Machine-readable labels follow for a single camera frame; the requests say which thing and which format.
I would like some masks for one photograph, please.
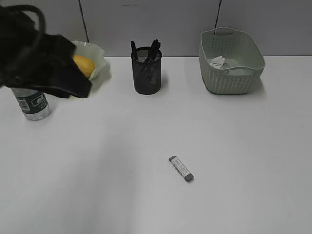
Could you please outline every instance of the light green plastic basket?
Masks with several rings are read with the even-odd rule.
[[[221,69],[210,65],[223,56]],[[216,28],[201,34],[200,69],[206,88],[216,94],[245,94],[259,81],[265,61],[255,41],[247,33],[232,28]]]

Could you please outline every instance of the bottle label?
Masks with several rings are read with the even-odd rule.
[[[26,114],[35,114],[47,107],[48,102],[43,92],[36,92],[27,97],[16,97],[19,106]]]

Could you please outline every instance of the pen holder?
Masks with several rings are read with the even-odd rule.
[[[159,50],[154,61],[145,63],[149,47],[138,48],[138,60],[135,60],[134,53],[131,53],[133,84],[135,90],[140,94],[154,94],[161,88],[161,58]]]

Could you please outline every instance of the white table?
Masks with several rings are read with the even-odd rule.
[[[0,90],[1,234],[311,233],[312,57],[266,57],[263,84],[239,96],[209,93],[198,58],[164,58],[151,96],[130,58],[107,60],[110,80],[88,99],[48,96],[42,121]]]

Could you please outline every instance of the plastic bottle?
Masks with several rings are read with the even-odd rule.
[[[49,116],[51,110],[42,91],[32,89],[12,88],[24,115],[32,121],[44,119]]]

